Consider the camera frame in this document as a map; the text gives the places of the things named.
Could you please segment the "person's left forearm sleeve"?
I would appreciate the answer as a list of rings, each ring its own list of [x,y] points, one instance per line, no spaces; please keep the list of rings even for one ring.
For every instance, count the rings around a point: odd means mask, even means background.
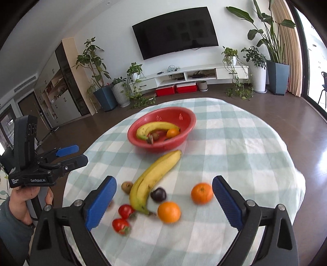
[[[34,229],[13,216],[9,199],[1,204],[1,255],[9,265],[24,265]]]

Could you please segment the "person's left hand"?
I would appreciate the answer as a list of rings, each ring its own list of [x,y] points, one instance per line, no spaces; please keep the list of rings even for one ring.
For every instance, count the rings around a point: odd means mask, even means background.
[[[25,225],[32,224],[26,201],[35,198],[39,192],[40,187],[14,188],[8,204],[13,217]]]

